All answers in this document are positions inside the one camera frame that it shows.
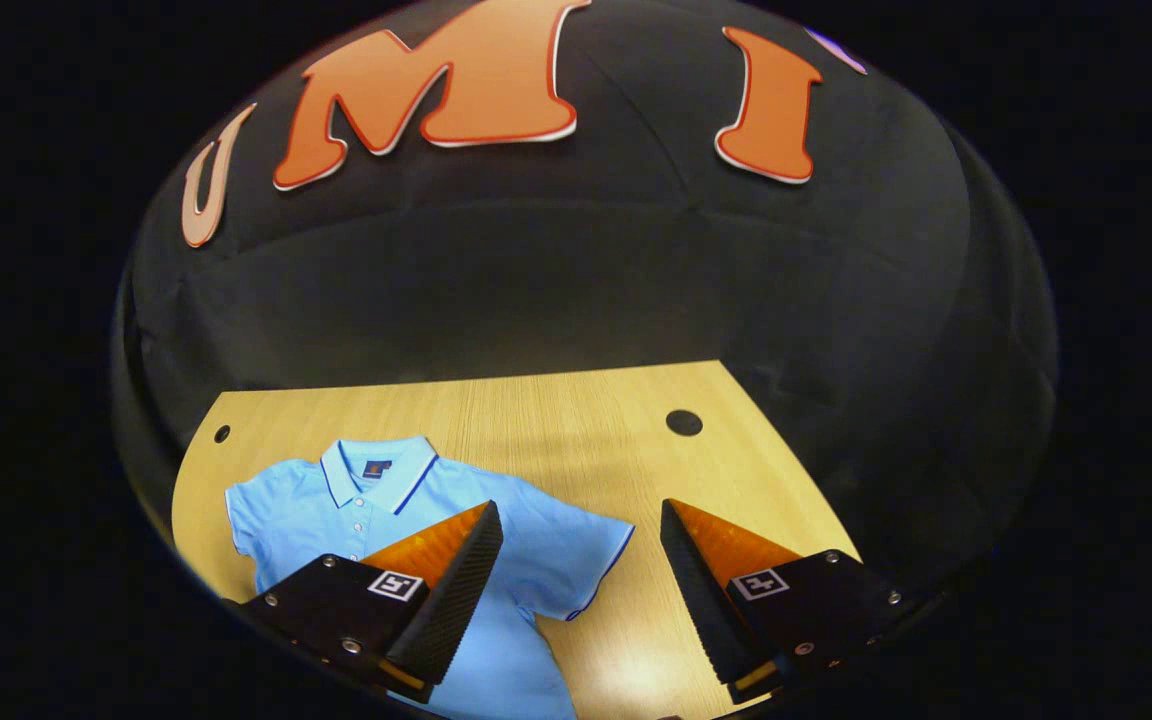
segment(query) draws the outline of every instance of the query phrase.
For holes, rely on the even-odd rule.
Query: black background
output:
[[[179,568],[119,468],[106,384],[120,265],[157,184],[244,94],[380,9],[0,3],[13,717],[369,717]],[[991,571],[801,715],[1152,717],[1152,3],[781,9],[904,83],[993,164],[1041,247],[1062,351],[1048,461]]]

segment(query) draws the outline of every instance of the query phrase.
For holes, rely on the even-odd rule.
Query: orange letter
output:
[[[744,29],[725,26],[723,35],[745,54],[745,97],[736,123],[714,136],[714,149],[737,168],[787,183],[808,182],[808,105],[819,70]]]
[[[238,116],[229,120],[229,124],[220,131],[220,150],[215,151],[215,162],[211,165],[211,185],[207,187],[207,206],[198,209],[198,176],[202,175],[202,164],[211,154],[214,142],[207,143],[198,152],[189,169],[184,173],[184,197],[180,199],[180,229],[184,232],[184,241],[189,247],[202,247],[211,240],[220,223],[220,211],[225,209],[225,179],[229,176],[229,154],[234,151],[234,138],[238,137],[238,126],[247,115],[252,114],[256,104],[247,106]]]
[[[316,61],[274,187],[291,190],[344,162],[346,143],[329,132],[338,104],[367,150],[387,154],[444,70],[444,101],[420,123],[425,141],[456,147],[570,135],[576,109],[554,91],[558,32],[568,12],[590,1],[484,0],[417,50],[385,29]]]

